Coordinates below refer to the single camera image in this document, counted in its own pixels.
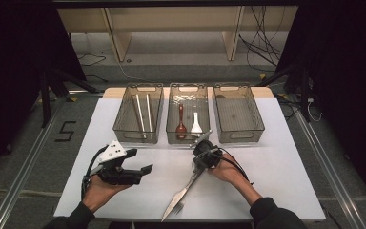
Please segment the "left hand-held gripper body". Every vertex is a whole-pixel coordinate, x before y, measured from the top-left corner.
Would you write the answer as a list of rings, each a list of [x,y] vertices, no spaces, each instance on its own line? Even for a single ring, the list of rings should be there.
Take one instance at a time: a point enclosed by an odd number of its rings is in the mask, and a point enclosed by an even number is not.
[[[90,176],[98,175],[110,185],[139,184],[142,178],[140,170],[126,170],[122,167],[126,151],[118,141],[112,141],[99,153],[98,165],[90,172]]]

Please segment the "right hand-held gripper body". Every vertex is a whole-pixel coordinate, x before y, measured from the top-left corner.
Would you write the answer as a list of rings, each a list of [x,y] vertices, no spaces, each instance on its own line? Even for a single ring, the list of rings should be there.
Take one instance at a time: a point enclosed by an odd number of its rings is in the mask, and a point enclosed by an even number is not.
[[[208,137],[213,131],[209,130],[205,134],[199,134],[198,138],[190,145],[193,148],[194,158],[201,158],[207,168],[213,168],[218,165],[222,157],[222,151],[218,146],[213,145]]]

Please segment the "smoky clear plastic bin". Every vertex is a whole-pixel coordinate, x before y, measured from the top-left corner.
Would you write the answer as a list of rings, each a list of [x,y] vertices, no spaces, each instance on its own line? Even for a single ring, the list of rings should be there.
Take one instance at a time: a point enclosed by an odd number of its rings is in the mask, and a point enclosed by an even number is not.
[[[132,96],[138,94],[147,138],[143,138],[137,122]],[[152,110],[152,132],[150,132],[146,95],[150,95]],[[160,83],[129,84],[124,92],[113,131],[119,142],[150,143],[158,141],[160,118],[163,109],[163,85]]]
[[[183,105],[183,124],[187,128],[186,137],[182,140],[176,137],[175,128],[179,124],[179,104]],[[208,132],[210,127],[208,89],[204,83],[172,83],[170,85],[166,133],[168,143],[190,144],[199,134],[191,132],[193,113],[198,113],[198,121],[202,133]]]
[[[213,109],[220,143],[258,142],[265,131],[251,86],[216,83]]]

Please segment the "white ceramic spoon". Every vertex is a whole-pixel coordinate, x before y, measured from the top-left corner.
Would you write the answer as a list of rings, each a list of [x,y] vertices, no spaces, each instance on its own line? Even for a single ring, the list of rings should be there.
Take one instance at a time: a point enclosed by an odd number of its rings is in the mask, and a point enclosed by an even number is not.
[[[199,121],[198,121],[198,113],[197,112],[194,112],[193,113],[193,126],[191,128],[191,132],[194,133],[194,134],[201,134],[202,133],[202,128],[199,124]]]

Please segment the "brown wooden spoon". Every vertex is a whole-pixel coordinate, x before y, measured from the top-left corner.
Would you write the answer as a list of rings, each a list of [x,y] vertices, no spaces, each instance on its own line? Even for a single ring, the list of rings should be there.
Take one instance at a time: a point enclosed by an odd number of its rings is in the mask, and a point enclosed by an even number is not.
[[[176,137],[178,139],[182,140],[186,137],[187,128],[183,124],[183,105],[179,104],[178,109],[179,109],[179,124],[175,128],[175,132],[176,132]]]

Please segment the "white chopstick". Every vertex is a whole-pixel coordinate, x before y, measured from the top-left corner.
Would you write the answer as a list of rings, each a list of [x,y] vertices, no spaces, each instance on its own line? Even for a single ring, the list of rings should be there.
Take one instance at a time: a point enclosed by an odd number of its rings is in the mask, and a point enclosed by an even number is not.
[[[147,136],[146,136],[146,131],[145,131],[145,124],[144,124],[144,121],[143,121],[143,115],[142,115],[140,99],[139,99],[138,94],[135,96],[135,100],[136,100],[137,109],[138,109],[138,113],[139,113],[139,119],[140,119],[141,129],[142,129],[142,133],[143,133],[143,138],[146,139]]]
[[[149,128],[150,128],[150,132],[152,132],[153,131],[153,117],[152,117],[151,100],[150,100],[150,95],[149,94],[146,95],[146,103],[147,103]]]

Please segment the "metal table knife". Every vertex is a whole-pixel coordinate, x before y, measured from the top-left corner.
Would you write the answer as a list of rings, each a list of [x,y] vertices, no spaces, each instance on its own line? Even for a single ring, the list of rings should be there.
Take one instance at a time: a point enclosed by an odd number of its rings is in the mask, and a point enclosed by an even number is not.
[[[189,180],[188,184],[178,193],[176,193],[170,204],[168,205],[168,207],[166,208],[163,217],[162,217],[162,221],[164,221],[167,216],[173,212],[177,206],[180,204],[180,201],[183,199],[183,197],[185,197],[185,195],[187,194],[187,192],[190,190],[190,188],[192,187],[192,185],[197,181],[197,179],[203,174],[203,170],[197,171],[195,173],[193,173],[191,179]]]

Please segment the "metal fork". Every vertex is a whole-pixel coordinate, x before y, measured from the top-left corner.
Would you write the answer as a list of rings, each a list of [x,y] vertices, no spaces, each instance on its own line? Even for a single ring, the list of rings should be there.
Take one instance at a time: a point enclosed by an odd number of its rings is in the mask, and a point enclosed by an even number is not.
[[[182,208],[184,207],[183,198],[187,194],[187,192],[190,190],[191,186],[197,181],[198,177],[194,177],[189,181],[189,183],[173,197],[174,207],[172,209],[172,212],[177,214],[179,213]]]

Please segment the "person's right hand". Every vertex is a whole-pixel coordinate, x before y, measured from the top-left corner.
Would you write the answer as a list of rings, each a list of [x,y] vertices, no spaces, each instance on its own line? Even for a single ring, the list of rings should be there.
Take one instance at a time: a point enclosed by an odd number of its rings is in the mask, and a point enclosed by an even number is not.
[[[251,183],[236,168],[234,159],[228,154],[223,154],[218,165],[209,169],[208,173],[232,184],[241,193],[249,193],[253,188]]]

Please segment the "person's left hand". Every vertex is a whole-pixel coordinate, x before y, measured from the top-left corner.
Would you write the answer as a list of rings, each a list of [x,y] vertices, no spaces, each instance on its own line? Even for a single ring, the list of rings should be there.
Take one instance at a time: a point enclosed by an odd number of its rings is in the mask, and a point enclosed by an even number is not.
[[[82,202],[92,213],[95,213],[113,196],[128,188],[130,188],[130,185],[110,185],[102,181],[98,175],[95,175],[90,179]]]

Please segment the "black metal stand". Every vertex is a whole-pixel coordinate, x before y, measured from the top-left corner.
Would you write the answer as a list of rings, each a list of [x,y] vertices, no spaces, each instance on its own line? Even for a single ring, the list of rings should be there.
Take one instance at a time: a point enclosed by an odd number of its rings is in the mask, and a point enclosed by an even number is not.
[[[39,77],[41,99],[43,104],[43,128],[45,128],[51,120],[49,90],[52,90],[59,98],[67,97],[70,91],[66,88],[64,84],[65,81],[70,81],[72,84],[79,86],[90,93],[99,93],[98,89],[60,69],[49,69],[43,71]]]
[[[310,122],[310,115],[308,112],[308,98],[309,98],[309,72],[301,64],[293,64],[274,73],[271,77],[262,80],[256,84],[256,87],[267,87],[280,77],[288,75],[289,79],[285,83],[287,91],[292,92],[295,89],[295,82],[299,83],[298,88],[301,92],[300,111],[307,122]]]

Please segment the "black curtain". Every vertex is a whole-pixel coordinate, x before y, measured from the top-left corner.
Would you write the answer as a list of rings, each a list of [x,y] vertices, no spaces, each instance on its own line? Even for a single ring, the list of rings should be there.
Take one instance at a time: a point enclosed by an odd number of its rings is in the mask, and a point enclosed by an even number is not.
[[[54,70],[86,78],[52,0],[0,0],[0,156]]]
[[[295,0],[277,68],[303,62],[313,92],[366,184],[366,0]]]

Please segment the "light wooden desk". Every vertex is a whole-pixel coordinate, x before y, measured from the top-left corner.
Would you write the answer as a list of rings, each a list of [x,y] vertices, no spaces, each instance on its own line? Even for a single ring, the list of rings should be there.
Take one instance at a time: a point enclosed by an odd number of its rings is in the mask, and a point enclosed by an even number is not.
[[[125,59],[134,32],[219,32],[227,58],[233,61],[238,35],[256,31],[288,31],[296,6],[154,7],[60,9],[68,33],[105,33],[118,61]]]

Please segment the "metal floor rail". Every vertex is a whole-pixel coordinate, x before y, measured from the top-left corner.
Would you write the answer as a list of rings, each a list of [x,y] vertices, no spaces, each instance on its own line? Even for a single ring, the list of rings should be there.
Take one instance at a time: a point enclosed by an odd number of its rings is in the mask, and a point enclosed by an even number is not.
[[[304,135],[312,146],[316,159],[351,227],[353,229],[366,229],[366,223],[362,218],[356,203],[353,201],[352,196],[341,181],[335,166],[327,156],[326,151],[318,139],[312,125],[304,119],[301,113],[297,113],[295,116]]]
[[[58,113],[65,103],[66,99],[60,98],[57,99],[56,102],[53,104],[51,118],[49,119],[45,127],[40,129],[40,132],[33,142],[33,145],[30,148],[28,155],[24,163],[22,164],[22,167],[20,168],[20,171],[17,173],[9,190],[4,195],[4,198],[0,203],[0,229],[4,228],[16,201],[18,200],[20,193],[29,178],[35,162],[39,158],[42,149],[50,135],[52,126],[58,116]]]

